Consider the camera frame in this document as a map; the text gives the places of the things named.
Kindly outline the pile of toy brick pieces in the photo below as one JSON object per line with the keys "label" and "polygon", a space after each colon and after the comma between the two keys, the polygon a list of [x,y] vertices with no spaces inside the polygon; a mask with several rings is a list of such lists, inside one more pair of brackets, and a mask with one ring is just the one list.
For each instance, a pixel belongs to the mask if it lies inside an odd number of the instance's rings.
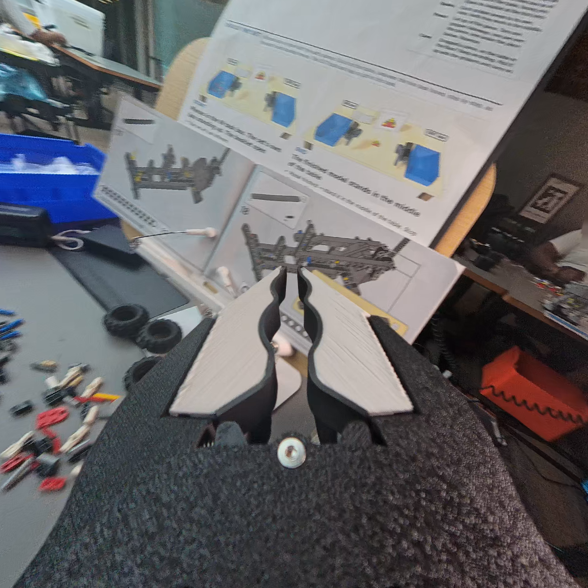
{"label": "pile of toy brick pieces", "polygon": [[80,473],[93,447],[98,426],[119,408],[122,394],[107,392],[105,379],[90,378],[88,364],[71,364],[58,375],[54,361],[35,362],[33,371],[46,373],[40,406],[22,400],[9,408],[25,433],[1,448],[1,493],[32,477],[40,493],[60,493]]}

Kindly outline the clear plastic bags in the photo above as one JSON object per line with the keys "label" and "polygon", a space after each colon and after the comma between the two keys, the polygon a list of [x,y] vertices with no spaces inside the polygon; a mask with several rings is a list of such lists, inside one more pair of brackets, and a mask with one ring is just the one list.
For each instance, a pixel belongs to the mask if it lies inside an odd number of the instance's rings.
{"label": "clear plastic bags", "polygon": [[67,157],[57,157],[48,163],[36,163],[19,153],[7,162],[1,162],[2,174],[88,175],[98,176],[99,170],[87,163],[74,163]]}

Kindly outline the black desk mat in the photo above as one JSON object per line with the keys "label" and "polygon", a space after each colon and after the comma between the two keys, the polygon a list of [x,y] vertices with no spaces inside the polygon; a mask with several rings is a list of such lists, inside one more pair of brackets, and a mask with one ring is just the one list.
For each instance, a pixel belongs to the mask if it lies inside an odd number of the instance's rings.
{"label": "black desk mat", "polygon": [[105,310],[135,304],[156,318],[189,303],[183,293],[135,253],[87,245],[75,251],[53,247],[50,252]]}

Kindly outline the teal plastic bag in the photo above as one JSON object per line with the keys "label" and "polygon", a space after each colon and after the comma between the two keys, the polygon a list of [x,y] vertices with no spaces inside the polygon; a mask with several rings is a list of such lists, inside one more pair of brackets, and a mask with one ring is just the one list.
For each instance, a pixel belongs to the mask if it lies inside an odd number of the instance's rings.
{"label": "teal plastic bag", "polygon": [[1,102],[9,96],[47,102],[47,93],[27,70],[1,63]]}

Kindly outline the orange storage box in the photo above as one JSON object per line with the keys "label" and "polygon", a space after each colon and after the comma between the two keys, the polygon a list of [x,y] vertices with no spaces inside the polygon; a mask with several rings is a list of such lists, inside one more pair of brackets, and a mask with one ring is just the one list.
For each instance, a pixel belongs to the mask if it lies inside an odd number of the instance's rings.
{"label": "orange storage box", "polygon": [[583,392],[518,346],[483,366],[480,393],[547,442],[587,425]]}

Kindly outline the wood-edged grey table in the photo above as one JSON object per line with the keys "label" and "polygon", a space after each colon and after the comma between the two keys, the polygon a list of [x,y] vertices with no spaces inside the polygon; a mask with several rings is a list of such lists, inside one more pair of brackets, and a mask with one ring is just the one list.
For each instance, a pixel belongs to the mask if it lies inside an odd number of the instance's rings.
{"label": "wood-edged grey table", "polygon": [[88,55],[70,47],[53,45],[51,48],[56,52],[63,66],[75,68],[87,74],[92,72],[103,77],[113,77],[146,91],[158,92],[160,90],[161,83],[156,79],[122,63],[101,56]]}

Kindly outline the wood-edged side table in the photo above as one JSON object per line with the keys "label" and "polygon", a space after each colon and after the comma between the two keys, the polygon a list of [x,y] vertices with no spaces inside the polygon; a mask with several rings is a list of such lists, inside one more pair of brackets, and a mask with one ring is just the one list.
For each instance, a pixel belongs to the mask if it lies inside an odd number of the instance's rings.
{"label": "wood-edged side table", "polygon": [[536,286],[533,275],[525,268],[502,260],[491,271],[485,271],[463,256],[456,255],[454,260],[464,267],[465,276],[499,295],[508,305],[578,342],[587,342],[582,334],[566,327],[559,318],[552,320],[543,313],[543,299],[547,290]]}

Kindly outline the white book holder tray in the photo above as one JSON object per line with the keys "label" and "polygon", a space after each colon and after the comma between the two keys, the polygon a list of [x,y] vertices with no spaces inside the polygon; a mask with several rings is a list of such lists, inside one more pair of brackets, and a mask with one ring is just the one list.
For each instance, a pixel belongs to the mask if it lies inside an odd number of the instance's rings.
{"label": "white book holder tray", "polygon": [[158,246],[157,243],[146,243],[135,250],[162,277],[183,293],[189,303],[197,307],[203,318],[215,318],[235,298],[231,276],[226,268],[223,268],[219,275],[222,282],[220,288],[211,278],[206,277],[203,271],[180,261],[171,250]]}

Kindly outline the pile of blue black pins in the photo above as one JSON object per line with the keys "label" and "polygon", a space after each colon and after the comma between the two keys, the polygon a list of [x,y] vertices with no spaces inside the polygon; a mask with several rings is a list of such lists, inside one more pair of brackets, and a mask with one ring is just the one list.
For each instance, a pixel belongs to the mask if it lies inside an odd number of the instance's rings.
{"label": "pile of blue black pins", "polygon": [[7,365],[11,362],[18,347],[21,329],[25,319],[16,311],[1,308],[1,385],[8,382]]}

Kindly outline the open building instruction booklet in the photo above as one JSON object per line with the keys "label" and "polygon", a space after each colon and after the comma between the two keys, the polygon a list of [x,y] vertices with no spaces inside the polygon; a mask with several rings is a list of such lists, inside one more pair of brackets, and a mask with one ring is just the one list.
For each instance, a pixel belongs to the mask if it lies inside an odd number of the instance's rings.
{"label": "open building instruction booklet", "polygon": [[171,251],[235,298],[287,271],[280,334],[310,348],[298,269],[319,272],[413,343],[463,274],[458,262],[123,95],[95,197],[140,235],[213,227],[208,253]]}

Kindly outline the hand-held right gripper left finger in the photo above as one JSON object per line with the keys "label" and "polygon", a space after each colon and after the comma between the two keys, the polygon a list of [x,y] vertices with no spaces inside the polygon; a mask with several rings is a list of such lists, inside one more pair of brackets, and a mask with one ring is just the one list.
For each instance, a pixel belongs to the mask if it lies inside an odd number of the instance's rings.
{"label": "hand-held right gripper left finger", "polygon": [[277,399],[273,338],[287,270],[279,266],[217,316],[169,407],[173,417],[237,423],[250,443],[271,436]]}

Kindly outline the distant toy brick model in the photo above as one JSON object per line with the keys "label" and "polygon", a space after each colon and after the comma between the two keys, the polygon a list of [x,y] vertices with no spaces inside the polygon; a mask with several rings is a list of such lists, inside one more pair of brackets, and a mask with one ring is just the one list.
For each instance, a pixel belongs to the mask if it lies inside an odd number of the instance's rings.
{"label": "distant toy brick model", "polygon": [[570,282],[564,286],[548,284],[541,305],[544,315],[580,330],[587,330],[587,283]]}

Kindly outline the blue bin with plastic bags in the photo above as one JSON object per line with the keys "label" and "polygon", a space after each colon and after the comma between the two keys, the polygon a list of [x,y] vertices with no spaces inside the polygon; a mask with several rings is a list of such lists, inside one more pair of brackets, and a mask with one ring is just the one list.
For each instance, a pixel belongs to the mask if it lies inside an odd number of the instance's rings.
{"label": "blue bin with plastic bags", "polygon": [[90,144],[77,145],[65,139],[1,134],[1,162],[23,153],[36,163],[67,157],[74,163],[91,164],[98,176],[1,174],[1,202],[47,210],[53,224],[101,221],[114,214],[93,197],[107,160],[103,151]]}

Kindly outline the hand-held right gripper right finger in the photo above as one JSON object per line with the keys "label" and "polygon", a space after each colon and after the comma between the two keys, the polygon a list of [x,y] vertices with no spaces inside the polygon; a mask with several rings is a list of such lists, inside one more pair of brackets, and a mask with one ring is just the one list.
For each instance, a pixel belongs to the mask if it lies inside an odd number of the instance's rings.
{"label": "hand-held right gripper right finger", "polygon": [[307,354],[307,401],[320,444],[335,444],[359,422],[369,439],[382,442],[375,420],[411,414],[414,404],[373,328],[372,319],[395,335],[387,320],[371,314],[319,272],[298,270]]}

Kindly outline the large printed instruction poster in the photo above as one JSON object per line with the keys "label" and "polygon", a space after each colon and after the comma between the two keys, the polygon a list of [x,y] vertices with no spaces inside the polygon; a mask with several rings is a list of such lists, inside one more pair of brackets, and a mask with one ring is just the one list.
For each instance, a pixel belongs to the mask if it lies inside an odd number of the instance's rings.
{"label": "large printed instruction poster", "polygon": [[587,1],[230,1],[178,121],[430,246]]}

